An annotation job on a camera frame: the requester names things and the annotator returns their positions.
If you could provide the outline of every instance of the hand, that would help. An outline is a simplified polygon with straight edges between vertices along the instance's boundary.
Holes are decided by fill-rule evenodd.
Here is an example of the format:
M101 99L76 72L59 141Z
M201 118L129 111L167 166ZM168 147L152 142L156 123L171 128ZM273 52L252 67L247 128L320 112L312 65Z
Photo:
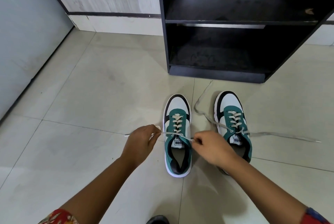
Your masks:
M125 143L121 158L126 159L134 168L137 168L152 152L160 135L161 130L155 125L146 125L134 130Z
M192 148L207 162L222 169L238 156L223 136L213 131L195 133Z

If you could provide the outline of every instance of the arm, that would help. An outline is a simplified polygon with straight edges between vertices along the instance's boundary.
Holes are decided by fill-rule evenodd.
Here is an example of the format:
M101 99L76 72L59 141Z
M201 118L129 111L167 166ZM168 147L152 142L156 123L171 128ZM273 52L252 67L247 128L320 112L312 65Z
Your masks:
M307 207L239 157L220 134L198 132L194 139L194 150L235 179L270 224L301 222Z
M122 155L90 184L61 206L80 224L98 224L131 173L148 157L161 131L154 125L136 129Z

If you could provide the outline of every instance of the sleeve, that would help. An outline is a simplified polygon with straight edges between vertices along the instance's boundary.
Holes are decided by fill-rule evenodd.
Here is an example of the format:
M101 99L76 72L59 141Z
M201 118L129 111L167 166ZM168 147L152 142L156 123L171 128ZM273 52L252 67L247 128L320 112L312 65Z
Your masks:
M312 208L308 208L302 218L301 224L330 224L324 217Z
M50 213L39 224L79 224L76 218L68 211L57 209Z

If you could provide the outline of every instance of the left hand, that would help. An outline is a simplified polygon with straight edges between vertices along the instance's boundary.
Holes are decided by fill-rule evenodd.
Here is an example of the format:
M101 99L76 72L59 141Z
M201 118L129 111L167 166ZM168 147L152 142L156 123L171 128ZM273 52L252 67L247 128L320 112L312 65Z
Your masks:
M121 158L126 159L131 165L134 165L134 168L137 168L152 152L160 135L161 130L155 125L146 125L134 130L128 137Z

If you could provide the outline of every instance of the black shoe rack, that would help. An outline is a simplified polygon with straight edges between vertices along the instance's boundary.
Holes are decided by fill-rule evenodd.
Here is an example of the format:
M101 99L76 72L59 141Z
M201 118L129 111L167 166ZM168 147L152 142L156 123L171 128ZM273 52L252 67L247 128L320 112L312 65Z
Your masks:
M332 15L334 0L160 0L160 7L169 74L263 83Z

